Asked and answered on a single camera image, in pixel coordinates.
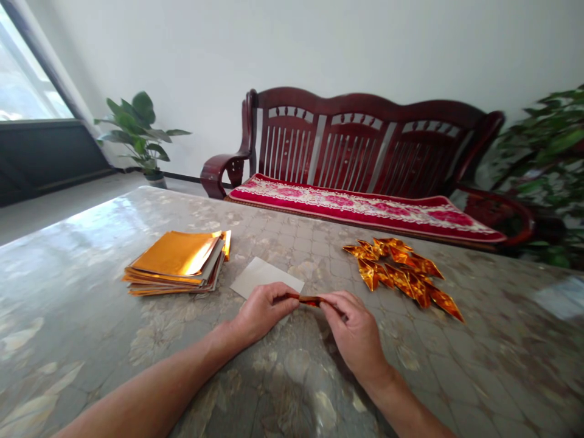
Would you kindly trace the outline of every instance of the gold foil paper pile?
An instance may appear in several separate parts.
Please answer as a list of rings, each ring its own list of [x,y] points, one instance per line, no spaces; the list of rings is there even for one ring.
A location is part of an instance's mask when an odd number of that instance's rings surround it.
[[[449,315],[464,322],[454,300],[432,283],[431,277],[444,280],[434,262],[414,253],[410,246],[396,238],[375,238],[372,245],[365,240],[357,242],[359,245],[342,248],[357,258],[361,277],[371,292],[377,289],[380,282],[390,289],[397,287],[416,300],[420,307],[428,308],[434,301]],[[395,266],[380,262],[383,257],[390,256]]]
[[[135,296],[212,292],[230,246],[231,231],[170,231],[124,269],[122,281]]]

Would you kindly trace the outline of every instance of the red seat cushion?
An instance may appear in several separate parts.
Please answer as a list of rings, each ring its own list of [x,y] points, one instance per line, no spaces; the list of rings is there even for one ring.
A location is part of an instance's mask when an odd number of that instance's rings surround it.
[[[231,191],[236,201],[396,232],[496,243],[507,237],[471,218],[444,196],[417,200],[279,181],[256,173]]]

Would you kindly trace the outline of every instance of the potted plant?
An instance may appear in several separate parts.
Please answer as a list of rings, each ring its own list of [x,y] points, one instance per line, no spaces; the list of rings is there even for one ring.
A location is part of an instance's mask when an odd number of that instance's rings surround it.
[[[130,155],[120,155],[133,159],[142,169],[142,173],[151,186],[166,189],[164,174],[158,167],[158,160],[170,161],[161,142],[172,143],[171,137],[189,135],[188,131],[155,129],[156,121],[154,104],[145,91],[134,96],[132,103],[122,99],[118,105],[111,99],[106,100],[112,114],[104,119],[95,119],[94,123],[110,123],[118,129],[101,135],[97,143],[102,146],[104,141],[121,143],[128,148]]]
[[[503,173],[493,186],[561,217],[560,242],[535,241],[522,252],[562,267],[584,268],[584,85],[555,92],[526,108],[497,148]]]

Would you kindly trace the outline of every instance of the table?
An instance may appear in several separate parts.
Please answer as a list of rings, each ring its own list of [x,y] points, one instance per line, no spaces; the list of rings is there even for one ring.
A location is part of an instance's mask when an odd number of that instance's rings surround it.
[[[217,229],[233,238],[216,292],[126,294],[123,267],[162,233]],[[341,247],[372,237],[390,235],[141,187],[3,246],[0,436],[50,435],[232,319],[243,299],[229,286],[254,256],[303,279],[305,294],[361,297],[389,362],[456,434],[580,430],[584,299],[575,273],[405,238],[437,263],[463,325],[398,291],[369,292]],[[383,434],[394,435],[344,366],[321,311],[302,307],[211,379],[172,436]]]

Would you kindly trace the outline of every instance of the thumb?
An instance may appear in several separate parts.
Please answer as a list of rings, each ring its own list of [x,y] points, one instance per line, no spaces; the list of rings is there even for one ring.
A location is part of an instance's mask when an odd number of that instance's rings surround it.
[[[300,302],[296,298],[288,298],[274,304],[272,306],[272,313],[276,314],[279,321],[284,316],[295,311],[298,306],[300,306]]]
[[[330,328],[333,330],[333,334],[335,334],[337,330],[342,329],[345,323],[342,321],[339,313],[327,302],[321,301],[320,306],[324,312],[324,316],[327,318]]]

